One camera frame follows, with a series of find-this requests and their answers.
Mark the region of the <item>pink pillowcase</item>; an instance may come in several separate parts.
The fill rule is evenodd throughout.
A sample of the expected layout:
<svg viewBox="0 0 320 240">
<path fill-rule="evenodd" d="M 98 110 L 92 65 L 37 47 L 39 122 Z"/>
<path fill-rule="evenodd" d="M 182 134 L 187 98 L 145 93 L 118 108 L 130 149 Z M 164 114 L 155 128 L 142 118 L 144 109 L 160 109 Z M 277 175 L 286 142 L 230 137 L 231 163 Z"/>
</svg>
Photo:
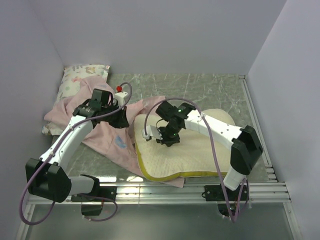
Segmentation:
<svg viewBox="0 0 320 240">
<path fill-rule="evenodd" d="M 47 123 L 42 128 L 43 134 L 59 136 L 69 123 L 75 108 L 91 98 L 93 89 L 114 91 L 100 76 L 83 78 L 78 85 L 76 92 L 61 98 L 45 115 Z M 71 157 L 66 173 L 70 177 L 85 174 L 98 178 L 116 177 L 123 181 L 133 176 L 142 177 L 134 147 L 134 119 L 140 114 L 146 114 L 152 106 L 164 99 L 163 95 L 152 96 L 128 104 L 128 128 L 116 129 L 107 122 L 98 124 Z"/>
</svg>

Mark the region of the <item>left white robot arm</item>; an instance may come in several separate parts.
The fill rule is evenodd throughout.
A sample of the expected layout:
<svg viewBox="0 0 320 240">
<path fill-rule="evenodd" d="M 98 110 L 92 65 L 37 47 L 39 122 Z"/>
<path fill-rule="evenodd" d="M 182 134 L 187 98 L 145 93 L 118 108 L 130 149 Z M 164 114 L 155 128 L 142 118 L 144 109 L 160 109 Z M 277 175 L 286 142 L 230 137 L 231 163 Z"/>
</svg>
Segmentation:
<svg viewBox="0 0 320 240">
<path fill-rule="evenodd" d="M 85 174 L 69 177 L 66 168 L 78 146 L 98 124 L 105 122 L 115 129 L 129 127 L 126 105 L 131 95 L 121 87 L 117 93 L 95 88 L 91 98 L 74 109 L 67 127 L 54 144 L 40 158 L 27 161 L 24 192 L 56 203 L 80 194 L 96 201 L 101 195 L 99 179 Z"/>
</svg>

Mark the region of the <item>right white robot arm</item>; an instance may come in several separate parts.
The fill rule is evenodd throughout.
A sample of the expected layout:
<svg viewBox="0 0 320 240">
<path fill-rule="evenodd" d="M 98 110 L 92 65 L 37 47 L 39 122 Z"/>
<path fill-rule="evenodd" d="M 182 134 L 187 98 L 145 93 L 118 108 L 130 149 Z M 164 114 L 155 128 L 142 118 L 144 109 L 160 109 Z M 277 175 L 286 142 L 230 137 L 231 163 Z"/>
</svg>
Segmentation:
<svg viewBox="0 0 320 240">
<path fill-rule="evenodd" d="M 167 122 L 158 130 L 158 143 L 167 147 L 179 143 L 179 132 L 185 129 L 211 137 L 230 150 L 230 167 L 220 187 L 220 194 L 226 200 L 233 199 L 238 194 L 238 186 L 264 152 L 256 130 L 250 125 L 238 127 L 222 122 L 185 102 L 176 107 L 165 100 L 155 112 Z"/>
</svg>

